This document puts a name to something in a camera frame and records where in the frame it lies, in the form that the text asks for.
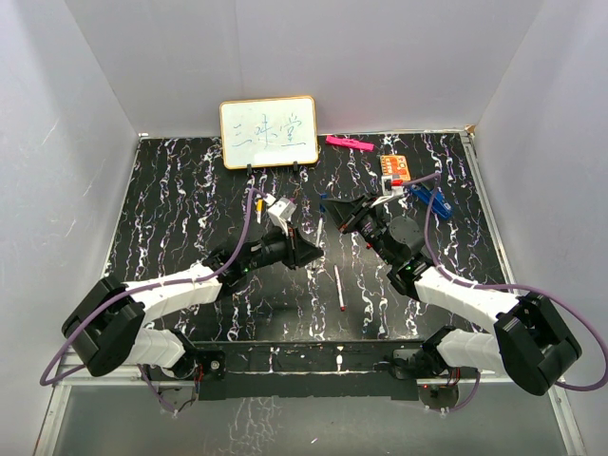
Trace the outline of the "white pen blue tip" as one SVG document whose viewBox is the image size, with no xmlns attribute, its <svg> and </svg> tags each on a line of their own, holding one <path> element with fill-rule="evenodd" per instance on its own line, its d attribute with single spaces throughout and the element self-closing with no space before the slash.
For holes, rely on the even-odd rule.
<svg viewBox="0 0 608 456">
<path fill-rule="evenodd" d="M 317 229 L 316 229 L 316 234 L 315 234 L 315 246 L 320 248 L 321 245 L 321 238 L 322 238 L 322 233 L 323 233 L 323 226 L 324 226 L 324 213 L 325 213 L 325 209 L 323 208 L 322 205 L 319 206 L 319 220 L 317 223 Z"/>
</svg>

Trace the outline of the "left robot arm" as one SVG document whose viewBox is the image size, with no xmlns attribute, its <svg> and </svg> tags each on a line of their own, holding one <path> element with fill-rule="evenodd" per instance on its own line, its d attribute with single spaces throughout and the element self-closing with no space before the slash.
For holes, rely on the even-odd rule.
<svg viewBox="0 0 608 456">
<path fill-rule="evenodd" d="M 297 229 L 275 227 L 258 240 L 224 242 L 189 269 L 155 280 L 121 282 L 109 275 L 65 320 L 62 334 L 94 377 L 123 365 L 148 365 L 184 379 L 198 364 L 197 349 L 180 331 L 152 329 L 150 323 L 233 295 L 254 270 L 275 263 L 297 269 L 322 255 Z"/>
</svg>

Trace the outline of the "blue stapler tool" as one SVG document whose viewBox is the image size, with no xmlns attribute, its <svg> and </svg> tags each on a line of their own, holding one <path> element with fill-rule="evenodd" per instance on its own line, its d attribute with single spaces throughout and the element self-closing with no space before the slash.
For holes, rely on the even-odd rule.
<svg viewBox="0 0 608 456">
<path fill-rule="evenodd" d="M 452 217 L 452 206 L 445 199 L 441 190 L 435 190 L 433 185 L 427 183 L 413 184 L 410 192 L 424 204 L 432 207 L 432 212 L 441 219 Z"/>
</svg>

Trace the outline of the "orange card pack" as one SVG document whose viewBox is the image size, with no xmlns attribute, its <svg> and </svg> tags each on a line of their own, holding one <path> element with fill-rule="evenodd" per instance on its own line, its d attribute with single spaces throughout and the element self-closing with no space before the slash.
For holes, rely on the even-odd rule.
<svg viewBox="0 0 608 456">
<path fill-rule="evenodd" d="M 382 174 L 395 176 L 398 180 L 410 181 L 407 158 L 403 155 L 381 155 L 379 157 Z"/>
</svg>

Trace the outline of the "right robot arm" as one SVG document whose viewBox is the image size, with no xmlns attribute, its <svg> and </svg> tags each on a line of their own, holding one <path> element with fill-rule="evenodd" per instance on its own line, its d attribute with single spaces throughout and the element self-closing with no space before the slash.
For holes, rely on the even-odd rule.
<svg viewBox="0 0 608 456">
<path fill-rule="evenodd" d="M 322 206 L 341 234 L 360 235 L 389 265 L 389 282 L 400 295 L 480 327 L 437 331 L 409 360 L 419 372 L 443 377 L 460 367 L 493 371 L 541 396 L 581 357 L 579 342 L 547 296 L 480 290 L 446 278 L 429 257 L 420 226 L 404 216 L 386 219 L 373 196 L 325 199 Z"/>
</svg>

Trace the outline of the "white pen yellow tip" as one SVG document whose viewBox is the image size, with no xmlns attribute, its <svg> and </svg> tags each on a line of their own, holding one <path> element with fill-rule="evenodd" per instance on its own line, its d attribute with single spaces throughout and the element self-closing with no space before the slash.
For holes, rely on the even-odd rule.
<svg viewBox="0 0 608 456">
<path fill-rule="evenodd" d="M 262 210 L 260 212 L 257 211 L 257 203 L 256 203 L 256 223 L 260 224 L 261 223 L 261 218 L 262 218 Z"/>
</svg>

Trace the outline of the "white pen red tip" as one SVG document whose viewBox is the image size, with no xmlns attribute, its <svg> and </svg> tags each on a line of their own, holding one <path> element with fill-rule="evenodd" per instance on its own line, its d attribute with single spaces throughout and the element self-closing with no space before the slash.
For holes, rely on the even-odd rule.
<svg viewBox="0 0 608 456">
<path fill-rule="evenodd" d="M 335 279 L 337 296 L 338 296 L 339 309 L 341 312 L 345 312 L 346 305 L 345 305 L 345 300 L 344 300 L 344 296 L 343 296 L 343 286 L 342 286 L 342 282 L 341 282 L 339 268 L 335 264 L 333 265 L 333 272 L 334 272 L 334 279 Z"/>
</svg>

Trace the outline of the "blue pen cap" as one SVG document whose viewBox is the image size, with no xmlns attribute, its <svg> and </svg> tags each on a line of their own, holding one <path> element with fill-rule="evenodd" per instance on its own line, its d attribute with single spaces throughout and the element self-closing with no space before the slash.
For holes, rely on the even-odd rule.
<svg viewBox="0 0 608 456">
<path fill-rule="evenodd" d="M 325 194 L 325 193 L 320 194 L 320 195 L 319 195 L 319 197 L 320 197 L 320 202 L 319 202 L 319 211 L 320 211 L 321 213 L 324 213 L 324 212 L 326 211 L 326 209 L 325 209 L 325 205 L 324 205 L 324 204 L 325 204 L 325 203 L 324 203 L 324 200 L 327 198 L 327 194 Z"/>
</svg>

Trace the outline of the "pink plastic clip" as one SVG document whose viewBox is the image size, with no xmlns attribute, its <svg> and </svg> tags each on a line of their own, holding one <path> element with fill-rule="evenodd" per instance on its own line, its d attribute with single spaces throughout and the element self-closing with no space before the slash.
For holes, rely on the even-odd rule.
<svg viewBox="0 0 608 456">
<path fill-rule="evenodd" d="M 350 138 L 338 138 L 333 135 L 326 137 L 326 144 L 332 146 L 347 147 L 361 151 L 371 152 L 374 149 L 374 144 L 370 142 L 361 142 Z"/>
</svg>

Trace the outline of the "small whiteboard with wooden frame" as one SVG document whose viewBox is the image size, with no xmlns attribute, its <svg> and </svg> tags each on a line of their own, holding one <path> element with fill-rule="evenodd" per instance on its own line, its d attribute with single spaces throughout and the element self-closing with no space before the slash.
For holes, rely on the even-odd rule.
<svg viewBox="0 0 608 456">
<path fill-rule="evenodd" d="M 318 161 L 310 96 L 224 102 L 219 120 L 223 164 L 230 170 Z"/>
</svg>

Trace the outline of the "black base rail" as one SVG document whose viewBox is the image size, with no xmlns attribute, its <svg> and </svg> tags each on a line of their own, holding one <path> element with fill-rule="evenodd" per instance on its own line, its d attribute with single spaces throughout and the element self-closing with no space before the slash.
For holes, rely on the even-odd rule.
<svg viewBox="0 0 608 456">
<path fill-rule="evenodd" d="M 459 380 L 444 370 L 416 368 L 409 359 L 419 340 L 307 342 L 197 342 L 187 353 L 190 365 L 177 373 L 147 369 L 164 385 L 181 382 L 201 401 L 243 397 L 389 397 L 415 401 L 424 385 L 452 389 L 472 380 L 463 368 Z"/>
</svg>

